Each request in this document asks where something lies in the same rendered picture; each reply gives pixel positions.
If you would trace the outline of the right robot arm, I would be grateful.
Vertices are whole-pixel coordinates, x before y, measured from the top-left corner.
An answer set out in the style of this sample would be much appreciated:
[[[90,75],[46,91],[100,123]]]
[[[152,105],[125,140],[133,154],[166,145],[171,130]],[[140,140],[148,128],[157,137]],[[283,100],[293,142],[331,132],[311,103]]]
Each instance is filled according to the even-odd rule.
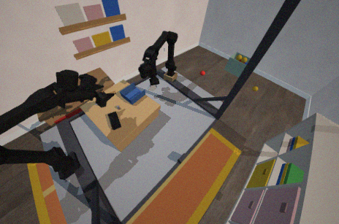
[[[166,41],[168,43],[168,60],[165,63],[166,69],[168,69],[167,75],[172,77],[175,74],[173,72],[176,71],[177,67],[175,66],[173,58],[177,39],[177,33],[163,31],[162,35],[156,40],[156,42],[145,50],[144,56],[142,58],[144,63],[140,64],[140,67],[138,68],[141,78],[145,79],[147,76],[150,77],[149,71],[156,68],[156,60],[158,59],[157,56],[159,54],[159,50]],[[149,58],[149,60],[147,58]]]

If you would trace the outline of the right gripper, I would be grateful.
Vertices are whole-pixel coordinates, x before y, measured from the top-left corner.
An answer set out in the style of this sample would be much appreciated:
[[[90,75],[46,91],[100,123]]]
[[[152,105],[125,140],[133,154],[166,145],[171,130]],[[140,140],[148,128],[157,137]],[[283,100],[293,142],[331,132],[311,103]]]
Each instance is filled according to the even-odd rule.
[[[156,77],[157,76],[157,73],[156,73],[157,69],[151,69],[149,71],[149,74],[150,74],[150,84],[151,85],[158,85],[159,84],[159,79]],[[152,79],[153,78],[153,79]]]

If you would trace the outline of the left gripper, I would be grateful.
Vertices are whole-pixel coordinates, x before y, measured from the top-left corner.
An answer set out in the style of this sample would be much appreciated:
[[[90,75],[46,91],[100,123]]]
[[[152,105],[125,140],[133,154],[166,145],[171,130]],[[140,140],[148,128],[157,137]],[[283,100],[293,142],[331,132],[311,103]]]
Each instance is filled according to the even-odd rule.
[[[103,88],[103,85],[98,85],[95,84],[94,88],[96,88],[96,90]],[[88,92],[88,91],[84,91],[82,90],[82,88],[77,87],[80,99],[79,101],[81,103],[84,102],[84,100],[90,100],[93,101],[93,98],[96,98],[96,104],[98,104],[100,107],[105,107],[107,104],[107,101],[109,99],[111,99],[115,94],[114,93],[105,93],[103,92]]]

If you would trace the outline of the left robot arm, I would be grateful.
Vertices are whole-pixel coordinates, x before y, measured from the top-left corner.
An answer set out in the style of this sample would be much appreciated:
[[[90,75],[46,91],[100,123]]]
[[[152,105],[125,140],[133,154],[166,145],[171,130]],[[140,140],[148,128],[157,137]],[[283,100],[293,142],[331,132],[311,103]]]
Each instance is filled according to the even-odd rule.
[[[79,76],[79,77],[78,77]],[[78,85],[78,78],[81,85]],[[32,93],[25,102],[0,115],[0,135],[37,113],[46,112],[57,106],[65,109],[65,104],[79,101],[77,85],[84,91],[94,92],[97,78],[72,70],[56,72],[56,82]],[[55,93],[53,92],[56,92]],[[67,157],[60,147],[48,151],[9,150],[0,145],[0,165],[13,163],[46,163],[55,172],[64,173],[74,166],[74,161]]]

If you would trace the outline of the blue open tray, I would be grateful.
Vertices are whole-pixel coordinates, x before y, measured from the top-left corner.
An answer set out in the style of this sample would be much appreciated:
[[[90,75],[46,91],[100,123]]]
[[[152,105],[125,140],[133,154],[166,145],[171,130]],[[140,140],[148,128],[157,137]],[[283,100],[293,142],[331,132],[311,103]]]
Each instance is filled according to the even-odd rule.
[[[130,104],[134,104],[145,95],[145,91],[141,91],[135,87],[134,82],[120,91],[121,96]]]

